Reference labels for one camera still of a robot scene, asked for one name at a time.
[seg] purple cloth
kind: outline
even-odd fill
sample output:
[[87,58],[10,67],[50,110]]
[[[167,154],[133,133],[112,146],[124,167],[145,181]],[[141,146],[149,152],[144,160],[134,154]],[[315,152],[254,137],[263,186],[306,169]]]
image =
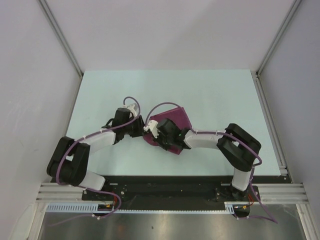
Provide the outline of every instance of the purple cloth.
[[[165,111],[157,115],[151,116],[149,120],[155,120],[159,123],[163,119],[172,120],[180,129],[191,128],[190,120],[183,107],[177,107],[169,111]],[[148,133],[147,135],[143,136],[143,139],[152,146],[158,146],[158,143],[153,141],[151,133]],[[182,150],[178,149],[175,146],[172,146],[170,149],[168,149],[168,151],[173,154],[179,155]]]

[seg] white wall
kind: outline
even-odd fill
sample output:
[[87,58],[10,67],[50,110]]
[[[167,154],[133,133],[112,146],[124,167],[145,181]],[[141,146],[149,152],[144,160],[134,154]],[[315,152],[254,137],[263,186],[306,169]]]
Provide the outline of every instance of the white wall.
[[0,3],[0,238],[34,202],[79,77],[37,1]]
[[295,182],[303,182],[320,224],[320,1],[302,2],[262,72],[280,141]]
[[293,0],[48,0],[82,70],[256,70]]

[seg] robotic arm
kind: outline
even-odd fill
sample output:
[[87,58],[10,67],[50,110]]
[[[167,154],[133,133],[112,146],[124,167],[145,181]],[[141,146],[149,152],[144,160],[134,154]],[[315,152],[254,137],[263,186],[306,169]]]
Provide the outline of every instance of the robotic arm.
[[[161,122],[151,120],[144,130],[151,132],[153,140],[165,150],[168,150],[171,146],[179,149],[210,148],[220,150],[234,167],[232,187],[235,188],[235,191],[241,192],[247,189],[256,157],[242,145],[236,145],[231,138],[223,134],[218,135],[216,131],[179,129],[168,118],[163,119]],[[231,123],[224,132],[235,136],[255,153],[259,153],[261,144],[238,125]]]
[[[110,119],[103,129],[122,126],[137,116],[138,106],[131,104],[120,107],[116,110],[114,118]],[[104,186],[105,178],[87,170],[89,155],[106,147],[117,144],[125,135],[132,138],[140,137],[147,133],[152,133],[153,141],[165,150],[172,146],[178,149],[211,148],[220,150],[230,164],[234,167],[234,174],[231,183],[232,195],[241,194],[246,191],[255,156],[242,145],[236,145],[228,136],[223,135],[223,131],[217,134],[215,131],[194,131],[190,128],[179,129],[170,119],[164,118],[160,122],[151,120],[145,126],[141,116],[136,118],[131,124],[124,125],[114,130],[100,130],[97,134],[88,139],[78,142],[69,152],[67,159],[63,162],[59,181],[72,185],[82,186],[94,190],[101,190]],[[244,142],[255,153],[259,153],[261,144],[249,133],[238,125],[231,123],[224,131]],[[62,137],[53,153],[47,167],[47,174],[55,178],[58,166],[70,146],[75,142],[67,136]]]

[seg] light blue table surface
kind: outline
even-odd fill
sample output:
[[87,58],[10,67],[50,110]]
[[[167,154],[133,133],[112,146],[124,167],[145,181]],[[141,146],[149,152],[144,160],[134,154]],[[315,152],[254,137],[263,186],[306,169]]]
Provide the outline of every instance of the light blue table surface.
[[[249,70],[86,71],[67,136],[77,139],[98,131],[114,117],[126,96],[139,101],[143,119],[155,105],[174,102],[184,107],[196,129],[240,125],[262,144],[263,164],[255,174],[280,175]],[[154,114],[171,108],[161,106]],[[233,167],[219,150],[197,148],[175,155],[149,145],[142,137],[129,136],[91,155],[88,169],[100,175],[233,175]]]

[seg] metal floor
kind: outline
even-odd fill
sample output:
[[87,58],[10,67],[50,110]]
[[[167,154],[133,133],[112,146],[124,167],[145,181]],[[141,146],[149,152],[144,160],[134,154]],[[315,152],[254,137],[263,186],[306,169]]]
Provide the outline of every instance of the metal floor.
[[[236,220],[224,214],[119,213],[105,219],[81,217],[50,227],[78,213],[46,213],[39,240],[304,240],[296,205],[268,205],[279,224]],[[264,215],[258,205],[252,215]]]

